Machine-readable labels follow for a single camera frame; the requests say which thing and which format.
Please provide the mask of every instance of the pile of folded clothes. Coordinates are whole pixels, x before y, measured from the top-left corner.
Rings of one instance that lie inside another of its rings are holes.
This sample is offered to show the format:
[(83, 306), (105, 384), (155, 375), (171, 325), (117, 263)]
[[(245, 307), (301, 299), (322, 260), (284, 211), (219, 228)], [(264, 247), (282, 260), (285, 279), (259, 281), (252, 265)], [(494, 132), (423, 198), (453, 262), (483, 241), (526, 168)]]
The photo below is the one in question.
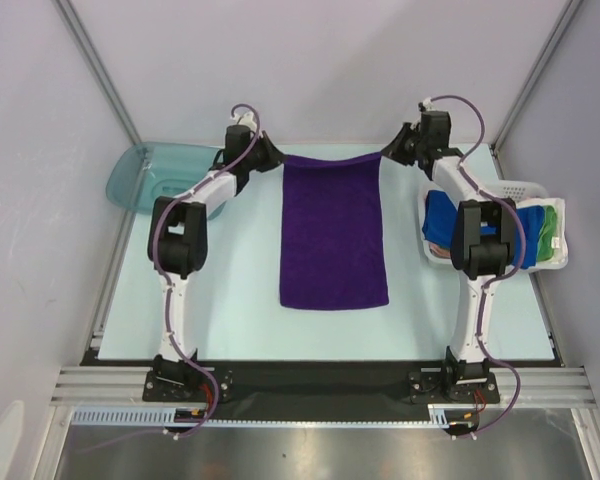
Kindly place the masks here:
[[(429, 244), (431, 253), (439, 258), (450, 258), (451, 238), (458, 211), (449, 196), (440, 190), (431, 190), (426, 199), (426, 215), (422, 233)], [(518, 217), (524, 227), (527, 249), (522, 268), (529, 268), (537, 262), (553, 257), (552, 239), (558, 228), (558, 213), (551, 206), (531, 206), (518, 209)], [(483, 234), (495, 233), (493, 227), (482, 227)], [(520, 255), (520, 242), (516, 242), (513, 264)]]

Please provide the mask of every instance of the purple fabric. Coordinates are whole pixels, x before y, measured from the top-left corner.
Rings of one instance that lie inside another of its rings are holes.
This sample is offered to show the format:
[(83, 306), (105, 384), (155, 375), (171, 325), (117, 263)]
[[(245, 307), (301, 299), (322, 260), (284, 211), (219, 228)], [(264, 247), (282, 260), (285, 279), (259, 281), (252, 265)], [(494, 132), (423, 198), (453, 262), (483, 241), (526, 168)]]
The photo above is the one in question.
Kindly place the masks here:
[(287, 157), (282, 182), (282, 306), (355, 310), (389, 303), (380, 158), (380, 153), (343, 161)]

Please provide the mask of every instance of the green cloth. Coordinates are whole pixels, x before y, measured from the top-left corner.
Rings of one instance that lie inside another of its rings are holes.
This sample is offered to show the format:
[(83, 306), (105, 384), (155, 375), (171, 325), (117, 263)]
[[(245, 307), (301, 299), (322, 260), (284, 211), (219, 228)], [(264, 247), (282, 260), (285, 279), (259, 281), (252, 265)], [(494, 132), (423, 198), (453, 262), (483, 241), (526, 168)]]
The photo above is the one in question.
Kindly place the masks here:
[(545, 262), (553, 257), (553, 247), (551, 241), (558, 229), (558, 213), (551, 205), (544, 207), (544, 224), (540, 229), (538, 238), (538, 255), (536, 261)]

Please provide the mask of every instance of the teal basket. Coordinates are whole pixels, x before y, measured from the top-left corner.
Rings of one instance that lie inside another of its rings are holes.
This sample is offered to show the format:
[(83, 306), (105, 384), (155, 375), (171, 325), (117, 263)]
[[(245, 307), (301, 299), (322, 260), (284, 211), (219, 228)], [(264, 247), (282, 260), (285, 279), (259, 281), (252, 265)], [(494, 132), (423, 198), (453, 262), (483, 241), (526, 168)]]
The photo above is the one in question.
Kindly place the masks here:
[[(147, 142), (131, 147), (107, 182), (107, 198), (135, 213), (151, 215), (158, 197), (174, 197), (204, 178), (218, 153), (200, 145)], [(224, 205), (210, 217), (217, 217)]]

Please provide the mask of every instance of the folded cloth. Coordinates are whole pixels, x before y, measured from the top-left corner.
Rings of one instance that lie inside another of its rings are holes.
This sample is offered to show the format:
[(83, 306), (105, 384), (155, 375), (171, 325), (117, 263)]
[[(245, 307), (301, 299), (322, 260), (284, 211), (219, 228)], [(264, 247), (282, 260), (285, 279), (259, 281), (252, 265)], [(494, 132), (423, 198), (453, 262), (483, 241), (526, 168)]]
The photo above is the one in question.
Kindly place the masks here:
[[(458, 211), (449, 196), (441, 190), (429, 191), (425, 203), (425, 219), (422, 225), (424, 238), (447, 250), (451, 249), (451, 239)], [(527, 269), (536, 264), (538, 255), (538, 238), (544, 224), (545, 211), (541, 206), (521, 208), (517, 211), (527, 240), (526, 252), (522, 268)], [(493, 227), (482, 227), (484, 235), (495, 233)], [(516, 235), (515, 255), (512, 264), (520, 256), (520, 242)]]
[(546, 262), (553, 257), (553, 237), (558, 229), (558, 212), (551, 205), (544, 207), (544, 223), (538, 238), (538, 261)]
[(282, 182), (282, 306), (353, 310), (389, 303), (380, 158), (380, 153), (343, 161), (287, 157)]

